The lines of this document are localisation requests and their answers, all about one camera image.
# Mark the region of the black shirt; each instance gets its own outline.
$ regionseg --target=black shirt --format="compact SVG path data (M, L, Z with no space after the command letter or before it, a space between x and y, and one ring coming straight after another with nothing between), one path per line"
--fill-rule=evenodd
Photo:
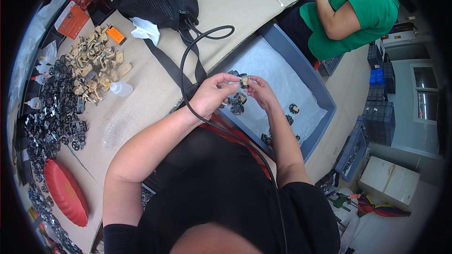
M278 190L289 253L337 253L340 239L325 195L308 183ZM265 254L284 253L272 183L242 145L230 143L192 165L148 202L137 227L104 228L106 254L169 253L185 230L216 222Z

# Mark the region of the hand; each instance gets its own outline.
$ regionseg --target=hand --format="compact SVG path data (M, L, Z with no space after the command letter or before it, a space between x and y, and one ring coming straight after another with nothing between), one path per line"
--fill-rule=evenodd
M278 99L268 84L263 78L259 76L250 76L251 80L248 84L249 88L245 88L244 92L248 93L249 96L256 99L259 106L267 111L271 110L274 106L279 106Z
M190 100L190 105L195 112L206 120L210 120L213 112L222 102L227 102L227 97L234 94L239 88L238 76L219 73L204 80Z

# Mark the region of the green shirt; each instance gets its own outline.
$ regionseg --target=green shirt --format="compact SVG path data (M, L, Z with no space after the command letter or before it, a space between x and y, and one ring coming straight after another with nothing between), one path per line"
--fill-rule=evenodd
M328 0L334 11L347 0ZM325 60L359 48L385 36L395 24L399 12L398 0L348 0L355 10L361 29L341 40L331 40L325 33L315 2L300 7L300 15L311 29L308 47L319 60Z

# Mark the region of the orange box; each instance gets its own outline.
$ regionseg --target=orange box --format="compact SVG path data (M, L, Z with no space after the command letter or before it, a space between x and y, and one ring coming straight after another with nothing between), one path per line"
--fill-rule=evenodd
M119 45L122 45L127 40L127 38L123 36L113 25L110 25L107 29L107 34Z
M88 20L89 16L75 2L71 1L58 17L54 26L59 33L75 40Z

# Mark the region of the gray bin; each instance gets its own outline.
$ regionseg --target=gray bin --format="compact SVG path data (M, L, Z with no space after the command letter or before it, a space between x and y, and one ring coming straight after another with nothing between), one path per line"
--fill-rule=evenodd
M257 30L255 35L247 38L228 57L226 57L214 69L214 71L209 74L209 76L223 72L223 69L229 65L229 63L231 63L232 60L236 58L247 45L256 39L258 35L261 35L294 69L303 83L311 90L312 94L317 99L317 104L319 104L320 108L327 110L326 115L315 128L314 132L302 143L300 147L304 161L306 162L325 133L326 128L330 124L331 119L336 112L336 104L326 89L325 84L322 82L319 75L314 71L314 68L308 62L306 57L301 53L291 39L279 28L279 26L273 23L267 23L262 26ZM261 141L260 135L255 135L245 124L233 115L229 106L223 109L218 109L216 113L222 117L223 121L225 121L228 125L234 125L239 128L245 135L248 136L248 138L251 139L254 144L264 151L270 158L274 159L273 151Z

